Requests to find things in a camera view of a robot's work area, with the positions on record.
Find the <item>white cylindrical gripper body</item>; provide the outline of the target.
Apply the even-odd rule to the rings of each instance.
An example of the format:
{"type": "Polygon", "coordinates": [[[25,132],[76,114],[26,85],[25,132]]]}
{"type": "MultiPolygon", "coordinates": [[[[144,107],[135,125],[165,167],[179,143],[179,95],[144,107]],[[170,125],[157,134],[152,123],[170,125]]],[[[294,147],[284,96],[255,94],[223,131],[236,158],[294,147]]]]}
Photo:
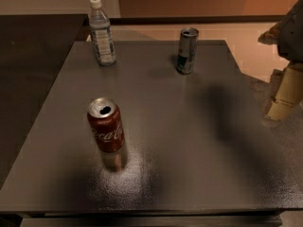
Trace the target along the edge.
{"type": "Polygon", "coordinates": [[[303,0],[298,0],[281,22],[262,33],[258,42],[275,44],[278,55],[288,61],[303,61],[303,0]]]}

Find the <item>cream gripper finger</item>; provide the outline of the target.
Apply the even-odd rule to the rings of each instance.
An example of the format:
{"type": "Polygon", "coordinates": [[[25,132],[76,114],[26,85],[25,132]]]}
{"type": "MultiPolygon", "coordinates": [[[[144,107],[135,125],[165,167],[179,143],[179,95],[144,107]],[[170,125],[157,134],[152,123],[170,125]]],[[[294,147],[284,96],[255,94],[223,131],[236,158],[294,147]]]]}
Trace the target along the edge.
{"type": "Polygon", "coordinates": [[[261,123],[278,126],[303,100],[303,63],[291,61],[283,70],[275,69],[270,78],[269,99],[261,123]]]}

